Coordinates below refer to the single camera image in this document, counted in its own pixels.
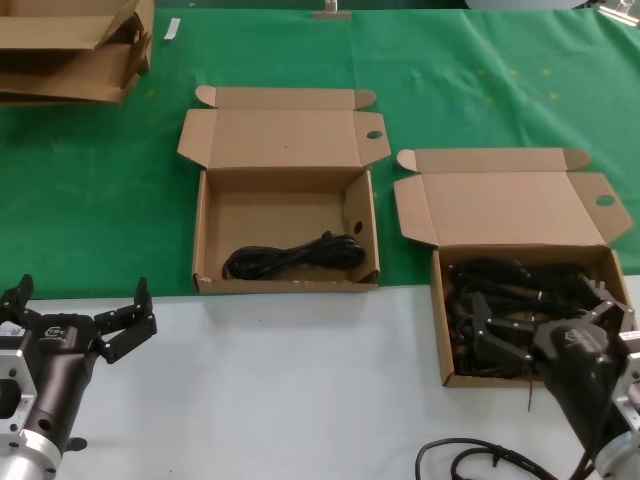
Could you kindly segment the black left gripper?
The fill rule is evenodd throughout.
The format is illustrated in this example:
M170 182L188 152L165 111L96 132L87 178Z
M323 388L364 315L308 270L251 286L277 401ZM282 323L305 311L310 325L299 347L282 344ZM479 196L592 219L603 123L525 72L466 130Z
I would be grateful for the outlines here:
M27 303L33 290L29 274L5 290L0 300L0 320L24 325L31 333L36 400L26 428L55 445L65 445L91 380L97 351L107 363L115 363L157 333L152 296L146 278L141 277L131 305L93 319L79 314L29 312Z

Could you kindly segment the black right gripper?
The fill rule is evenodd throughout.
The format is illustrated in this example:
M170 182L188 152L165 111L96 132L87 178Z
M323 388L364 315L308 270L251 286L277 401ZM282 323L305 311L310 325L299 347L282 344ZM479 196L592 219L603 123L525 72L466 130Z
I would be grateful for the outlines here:
M611 410L618 365L608 348L609 340L635 330L633 308L604 300L584 315L587 322L545 323L533 339L535 327L513 317L519 313L513 297L472 292L468 299L473 373L529 373L534 358L546 389L586 452L599 452L623 432L622 421Z

